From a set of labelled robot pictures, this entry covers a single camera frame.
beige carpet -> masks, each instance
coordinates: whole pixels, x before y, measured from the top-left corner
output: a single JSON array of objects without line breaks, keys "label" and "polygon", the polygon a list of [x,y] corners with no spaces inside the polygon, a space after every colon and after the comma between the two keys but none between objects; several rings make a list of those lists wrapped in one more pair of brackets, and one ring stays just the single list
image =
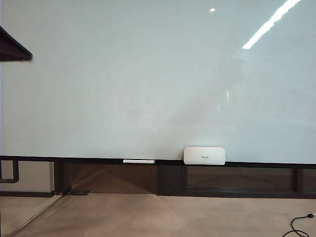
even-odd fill
[{"label": "beige carpet", "polygon": [[[316,200],[90,194],[65,197],[17,237],[280,237]],[[298,228],[316,236],[316,218]]]},{"label": "beige carpet", "polygon": [[1,237],[21,227],[58,198],[0,197]]}]

black metal frame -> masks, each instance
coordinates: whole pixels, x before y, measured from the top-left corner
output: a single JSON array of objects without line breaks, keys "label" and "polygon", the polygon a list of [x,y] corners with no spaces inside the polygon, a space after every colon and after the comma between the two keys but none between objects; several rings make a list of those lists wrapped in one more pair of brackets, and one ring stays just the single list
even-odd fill
[{"label": "black metal frame", "polygon": [[[46,162],[70,162],[70,163],[86,163],[86,164],[126,164],[123,159],[117,158],[70,158],[70,157],[24,157],[24,156],[0,156],[0,160],[17,160],[17,161],[46,161]],[[142,164],[142,165],[168,165],[168,166],[187,166],[183,160],[167,160],[156,159],[155,164]],[[298,169],[316,169],[316,164],[296,164],[296,163],[260,163],[260,162],[232,162],[227,161],[224,165],[203,165],[212,167],[257,167],[257,168],[298,168]]]},{"label": "black metal frame", "polygon": [[72,190],[69,162],[54,162],[54,190],[57,195],[66,195]]},{"label": "black metal frame", "polygon": [[55,195],[55,191],[50,193],[45,192],[12,192],[1,191],[0,197],[23,197],[23,198],[51,198]]},{"label": "black metal frame", "polygon": [[0,61],[30,61],[32,53],[0,26]]},{"label": "black metal frame", "polygon": [[13,178],[12,179],[3,179],[2,178],[2,169],[1,169],[1,159],[0,159],[0,184],[14,184],[19,181],[19,161],[12,161],[12,170]]}]

white board surface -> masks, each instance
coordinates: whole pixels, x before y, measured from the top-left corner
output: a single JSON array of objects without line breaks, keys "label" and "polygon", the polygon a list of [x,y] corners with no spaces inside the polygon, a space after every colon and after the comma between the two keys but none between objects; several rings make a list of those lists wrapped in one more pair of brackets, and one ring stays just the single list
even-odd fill
[{"label": "white board surface", "polygon": [[285,2],[2,0],[1,154],[316,163],[316,2],[242,49]]}]

